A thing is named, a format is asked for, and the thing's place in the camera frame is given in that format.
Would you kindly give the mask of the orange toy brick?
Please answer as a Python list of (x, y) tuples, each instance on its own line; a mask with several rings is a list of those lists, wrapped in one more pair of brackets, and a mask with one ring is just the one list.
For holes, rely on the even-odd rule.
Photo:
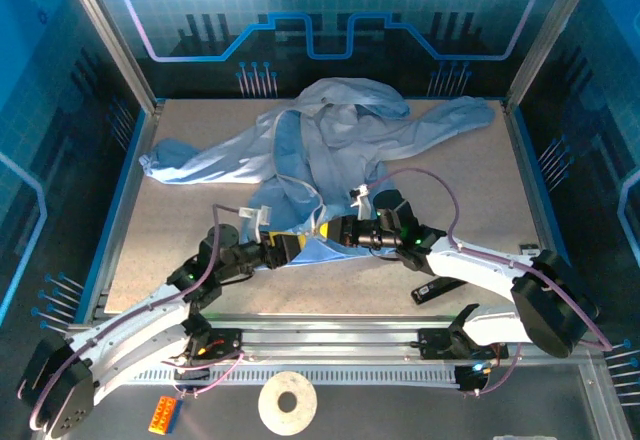
[(174, 397), (161, 396), (152, 414), (148, 431), (153, 434), (166, 435), (173, 422), (178, 400)]

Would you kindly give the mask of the black controller box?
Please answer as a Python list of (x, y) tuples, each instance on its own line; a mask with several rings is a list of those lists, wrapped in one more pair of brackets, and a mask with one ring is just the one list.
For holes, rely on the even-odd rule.
[(454, 368), (455, 382), (463, 393), (475, 394), (488, 384), (491, 370), (482, 364), (458, 365)]

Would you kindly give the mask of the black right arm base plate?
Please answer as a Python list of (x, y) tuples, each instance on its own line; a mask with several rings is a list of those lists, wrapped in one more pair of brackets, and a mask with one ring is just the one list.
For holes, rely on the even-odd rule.
[(503, 360), (509, 357), (506, 346), (479, 346), (464, 333), (448, 329), (419, 329), (413, 347), (424, 360)]

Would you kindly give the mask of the aluminium frame post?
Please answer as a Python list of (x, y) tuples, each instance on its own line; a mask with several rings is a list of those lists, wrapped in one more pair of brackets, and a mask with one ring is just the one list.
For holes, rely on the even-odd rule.
[(514, 113), (524, 99), (579, 2), (580, 0), (554, 1), (509, 87), (504, 106), (506, 114)]
[(154, 114), (157, 99), (104, 0), (78, 0), (111, 55), (120, 74), (146, 114)]

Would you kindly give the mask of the black rectangular device with label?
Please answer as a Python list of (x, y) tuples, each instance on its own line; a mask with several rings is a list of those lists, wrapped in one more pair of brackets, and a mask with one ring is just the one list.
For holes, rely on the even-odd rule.
[(424, 304), (465, 284), (464, 281), (439, 277), (411, 291), (411, 298), (416, 305)]

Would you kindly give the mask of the blue toy brick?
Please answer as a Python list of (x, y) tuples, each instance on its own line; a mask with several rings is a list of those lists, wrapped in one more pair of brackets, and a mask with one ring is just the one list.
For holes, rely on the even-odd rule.
[(170, 434), (172, 434), (174, 432), (183, 404), (184, 404), (183, 400), (181, 400), (181, 399), (177, 399), (176, 400), (176, 403), (175, 403), (175, 406), (173, 408), (172, 415), (171, 415), (171, 418), (170, 418), (170, 422), (169, 422), (169, 425), (167, 427), (167, 431), (166, 431), (167, 435), (170, 435)]

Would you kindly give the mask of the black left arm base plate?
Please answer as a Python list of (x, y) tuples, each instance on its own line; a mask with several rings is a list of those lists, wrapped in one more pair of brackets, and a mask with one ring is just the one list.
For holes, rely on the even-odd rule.
[(217, 360), (242, 346), (243, 331), (236, 328), (213, 328), (191, 337), (187, 358), (194, 361)]

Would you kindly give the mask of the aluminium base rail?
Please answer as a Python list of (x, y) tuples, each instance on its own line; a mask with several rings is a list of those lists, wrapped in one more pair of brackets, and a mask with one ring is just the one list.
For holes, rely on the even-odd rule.
[(398, 357), (411, 350), (419, 329), (448, 329), (435, 318), (221, 316), (208, 318), (184, 309), (155, 309), (125, 319), (112, 317), (90, 329), (63, 338), (74, 360), (88, 361), (95, 376), (127, 368), (143, 369), (168, 362), (177, 366), (187, 358), (191, 337), (206, 329), (243, 331), (244, 351), (260, 360), (293, 362), (320, 359), (376, 359)]

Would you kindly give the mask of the light blue zip jacket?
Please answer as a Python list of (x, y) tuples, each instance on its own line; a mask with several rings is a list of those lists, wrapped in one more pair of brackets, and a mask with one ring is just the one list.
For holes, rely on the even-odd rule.
[(392, 188), (387, 162), (421, 154), (495, 118), (486, 100), (468, 96), (417, 118), (410, 113), (401, 94), (386, 84), (321, 79), (229, 140), (198, 150), (163, 139), (139, 162), (146, 176), (163, 184), (255, 184), (249, 205), (270, 207), (272, 229), (310, 233), (354, 213), (351, 189)]

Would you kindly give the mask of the aluminium table side rail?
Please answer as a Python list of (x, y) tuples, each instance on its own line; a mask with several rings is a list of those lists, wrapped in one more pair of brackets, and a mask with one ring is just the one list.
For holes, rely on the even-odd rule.
[(165, 103), (165, 99), (160, 99), (153, 113), (142, 111), (136, 121), (76, 310), (75, 322), (78, 324), (91, 322), (96, 316), (101, 300), (108, 296), (144, 176), (139, 157), (151, 148)]
[(506, 101), (502, 101), (500, 107), (533, 219), (538, 244), (542, 249), (552, 251), (570, 263), (522, 113), (518, 107), (509, 110)]

